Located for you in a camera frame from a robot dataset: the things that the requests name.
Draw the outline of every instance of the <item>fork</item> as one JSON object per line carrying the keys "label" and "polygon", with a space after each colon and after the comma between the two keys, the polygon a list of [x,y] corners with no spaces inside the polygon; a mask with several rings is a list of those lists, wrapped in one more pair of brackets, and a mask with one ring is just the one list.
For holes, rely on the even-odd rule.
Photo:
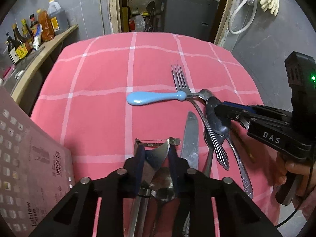
{"label": "fork", "polygon": [[229,170],[227,153],[223,149],[223,147],[219,144],[219,142],[217,141],[215,134],[214,134],[213,130],[211,129],[211,126],[208,123],[207,119],[205,118],[200,107],[193,100],[193,98],[190,97],[192,92],[189,89],[189,85],[187,84],[187,81],[185,79],[185,76],[183,74],[181,66],[171,66],[171,70],[172,70],[172,76],[173,76],[174,84],[176,86],[177,91],[185,92],[187,94],[186,100],[190,101],[193,104],[193,106],[196,108],[196,110],[198,111],[198,113],[199,113],[199,115],[200,115],[210,137],[211,137],[211,140],[213,142],[217,161],[225,170]]}

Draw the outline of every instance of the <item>barcode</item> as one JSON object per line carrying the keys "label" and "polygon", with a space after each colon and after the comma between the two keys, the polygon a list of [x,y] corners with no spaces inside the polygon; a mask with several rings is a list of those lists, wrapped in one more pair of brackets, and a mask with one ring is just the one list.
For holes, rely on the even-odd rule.
{"label": "barcode", "polygon": [[62,176],[61,155],[58,151],[55,152],[55,172],[56,175]]}

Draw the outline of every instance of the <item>white hose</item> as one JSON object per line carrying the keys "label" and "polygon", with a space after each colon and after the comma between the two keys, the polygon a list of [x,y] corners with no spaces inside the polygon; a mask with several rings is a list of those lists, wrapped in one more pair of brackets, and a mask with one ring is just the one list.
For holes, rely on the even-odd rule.
{"label": "white hose", "polygon": [[253,11],[250,20],[248,21],[247,25],[244,26],[242,29],[238,31],[232,31],[232,23],[235,19],[235,16],[237,15],[238,11],[244,6],[244,4],[247,2],[247,0],[243,0],[241,4],[237,7],[237,9],[233,12],[232,16],[230,16],[230,19],[228,21],[228,31],[234,35],[240,34],[244,32],[247,28],[249,28],[250,24],[252,23],[253,19],[255,18],[256,11],[257,11],[257,5],[258,5],[258,0],[255,0],[253,4]]}

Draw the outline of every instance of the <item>bottle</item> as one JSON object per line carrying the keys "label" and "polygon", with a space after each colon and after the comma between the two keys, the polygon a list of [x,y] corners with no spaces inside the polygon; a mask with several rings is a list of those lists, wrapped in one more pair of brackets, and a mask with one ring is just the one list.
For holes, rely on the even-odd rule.
{"label": "bottle", "polygon": [[18,45],[17,45],[16,41],[14,39],[12,39],[11,36],[9,36],[9,32],[6,33],[6,36],[8,37],[7,46],[8,46],[9,57],[12,60],[13,64],[16,65],[20,61],[20,57],[18,56],[18,54],[15,51],[15,49]]}
{"label": "bottle", "polygon": [[28,27],[28,25],[27,25],[27,23],[26,23],[26,19],[23,19],[22,20],[22,26],[26,26],[26,30],[28,31],[28,33],[30,34],[30,36],[31,36],[31,38],[32,38],[32,41],[34,41],[34,35],[33,35],[33,33],[32,33],[32,31],[29,29],[29,27]]}
{"label": "bottle", "polygon": [[26,38],[26,40],[28,41],[30,47],[33,49],[34,38],[30,34],[31,31],[28,29],[28,26],[26,24],[26,19],[22,19],[21,21],[22,21],[22,34]]}
{"label": "bottle", "polygon": [[16,23],[14,23],[12,25],[12,29],[13,29],[15,40],[16,40],[17,45],[18,45],[18,47],[16,49],[16,53],[18,54],[20,59],[23,59],[25,56],[27,56],[31,53],[32,49],[31,49],[28,41],[23,36],[21,36]]}
{"label": "bottle", "polygon": [[37,15],[38,15],[38,21],[39,24],[42,26],[41,30],[42,31],[42,39],[44,42],[50,41],[54,38],[54,31],[53,27],[51,24],[51,21],[48,18],[47,11],[38,9],[37,10]]}
{"label": "bottle", "polygon": [[36,31],[37,31],[37,25],[38,25],[39,23],[38,23],[38,21],[35,19],[34,14],[32,14],[32,15],[30,16],[30,19],[31,19],[31,31],[32,31],[33,36],[35,36]]}
{"label": "bottle", "polygon": [[60,7],[58,2],[50,0],[47,13],[55,35],[61,34],[69,28],[65,10]]}

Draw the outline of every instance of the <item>gray wall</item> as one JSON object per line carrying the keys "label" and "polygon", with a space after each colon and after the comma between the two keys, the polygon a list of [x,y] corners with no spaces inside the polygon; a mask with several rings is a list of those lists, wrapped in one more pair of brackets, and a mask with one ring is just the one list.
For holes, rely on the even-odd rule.
{"label": "gray wall", "polygon": [[280,0],[276,17],[258,7],[253,23],[239,35],[232,54],[252,76],[265,105],[292,110],[284,66],[292,51],[316,59],[316,33],[295,0]]}
{"label": "gray wall", "polygon": [[[97,37],[103,34],[102,21],[100,14],[100,0],[56,0],[62,8],[66,10],[68,22],[70,25],[78,24],[79,29],[76,30],[67,43],[85,40]],[[108,0],[101,0],[102,14],[104,21],[105,34],[111,33],[109,14],[108,14]],[[36,10],[38,8],[48,9],[49,0],[17,0],[10,12],[7,14],[3,23],[0,26],[0,69],[5,68],[5,62],[8,59],[4,57],[7,52],[5,50],[5,41],[7,32],[13,37],[12,24],[15,21],[21,32],[21,20],[26,18],[28,25],[30,25],[30,15],[34,14],[37,17]]]}

